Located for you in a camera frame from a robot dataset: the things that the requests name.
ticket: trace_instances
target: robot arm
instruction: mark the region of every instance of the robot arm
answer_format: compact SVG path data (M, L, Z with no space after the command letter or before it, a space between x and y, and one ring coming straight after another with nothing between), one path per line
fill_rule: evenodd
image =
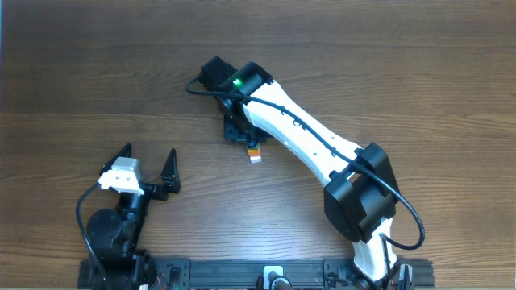
M328 130L293 102L272 76L254 63L236 71L217 56L202 67L199 81L211 92L250 95L296 114L332 147L351 160L370 168L397 190L390 162L385 152L372 143L364 150ZM356 267L371 282L393 275L397 257L381 234L389 237L397 200L368 176L361 175L351 183L355 173L348 162L332 155L309 131L304 130L283 111L257 101L237 97L216 99L218 107L238 129L243 140L263 141L263 131L291 150L317 176L324 187L325 214L335 228L353 242Z

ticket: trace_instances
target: wooden table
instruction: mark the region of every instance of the wooden table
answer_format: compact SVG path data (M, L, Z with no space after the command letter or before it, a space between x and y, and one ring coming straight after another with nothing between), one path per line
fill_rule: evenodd
M78 197L125 143L144 180L171 147L181 194L141 247L191 259L352 257L311 171L276 141L251 165L211 97L184 86L215 55L265 67L346 139L380 144L421 214L440 287L514 286L516 3L6 0L0 287L72 288L88 257ZM113 207L94 193L84 219ZM417 230L398 206L393 236Z

